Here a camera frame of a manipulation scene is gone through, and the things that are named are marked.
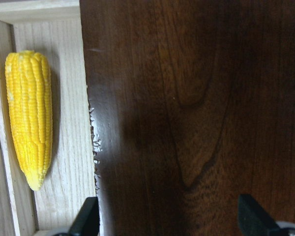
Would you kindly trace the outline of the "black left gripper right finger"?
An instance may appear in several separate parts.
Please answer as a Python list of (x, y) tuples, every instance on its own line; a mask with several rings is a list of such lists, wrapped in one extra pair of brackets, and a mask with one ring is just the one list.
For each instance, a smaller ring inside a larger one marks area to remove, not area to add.
[(295, 223), (275, 221), (250, 194), (239, 196), (237, 209), (244, 236), (295, 236)]

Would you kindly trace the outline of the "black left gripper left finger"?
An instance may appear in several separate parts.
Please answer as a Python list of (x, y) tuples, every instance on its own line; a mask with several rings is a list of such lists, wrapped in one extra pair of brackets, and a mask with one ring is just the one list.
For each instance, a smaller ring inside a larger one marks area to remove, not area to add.
[(99, 203), (97, 197), (85, 199), (70, 227), (51, 230), (52, 236), (97, 236), (100, 231)]

